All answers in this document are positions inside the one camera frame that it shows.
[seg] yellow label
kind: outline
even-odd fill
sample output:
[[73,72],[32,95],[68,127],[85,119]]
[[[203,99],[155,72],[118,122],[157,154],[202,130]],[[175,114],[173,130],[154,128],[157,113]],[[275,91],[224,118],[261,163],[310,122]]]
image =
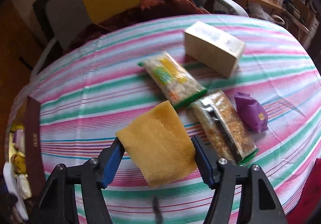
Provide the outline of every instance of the yellow label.
[[172,74],[172,77],[179,83],[183,84],[187,81],[185,75],[180,73],[170,60],[167,58],[162,58],[160,61],[169,70],[169,72]]
[[259,113],[259,119],[262,121],[262,120],[264,120],[265,119],[265,117],[264,117],[264,114],[263,113]]

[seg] brown cloth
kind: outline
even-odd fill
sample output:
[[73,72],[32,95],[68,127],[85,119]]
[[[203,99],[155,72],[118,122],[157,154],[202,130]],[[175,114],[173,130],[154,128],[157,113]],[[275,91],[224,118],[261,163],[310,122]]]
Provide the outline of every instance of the brown cloth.
[[65,54],[75,48],[81,47],[90,40],[127,26],[157,18],[189,14],[210,13],[205,9],[196,7],[192,0],[141,0],[139,7],[126,10],[118,15],[106,19],[98,25],[93,23],[88,25],[71,42],[70,46],[65,51]]

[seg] red cloth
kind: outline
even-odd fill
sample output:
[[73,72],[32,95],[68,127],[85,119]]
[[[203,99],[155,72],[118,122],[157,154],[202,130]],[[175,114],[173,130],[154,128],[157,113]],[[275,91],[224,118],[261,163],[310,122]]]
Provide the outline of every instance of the red cloth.
[[321,199],[321,159],[317,159],[304,184],[301,198],[286,216],[288,224],[304,224]]
[[167,18],[189,14],[210,14],[196,7],[192,0],[141,0],[140,6],[126,10],[104,20],[99,24],[90,24],[71,42],[64,54],[81,47],[86,42],[112,31],[157,18]]

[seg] wooden floor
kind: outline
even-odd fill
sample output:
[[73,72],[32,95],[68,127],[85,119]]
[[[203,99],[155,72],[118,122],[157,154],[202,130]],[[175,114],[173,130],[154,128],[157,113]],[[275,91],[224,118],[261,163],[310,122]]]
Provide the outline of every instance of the wooden floor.
[[23,57],[34,66],[42,46],[20,18],[11,0],[0,6],[0,170],[4,164],[4,135],[15,96],[29,82],[30,70],[20,61]]

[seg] sponge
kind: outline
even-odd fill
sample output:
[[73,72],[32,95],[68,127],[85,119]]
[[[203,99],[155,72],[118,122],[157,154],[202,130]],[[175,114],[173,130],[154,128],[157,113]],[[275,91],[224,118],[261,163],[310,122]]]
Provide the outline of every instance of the sponge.
[[197,167],[193,143],[169,101],[138,116],[116,136],[152,188],[180,180]]

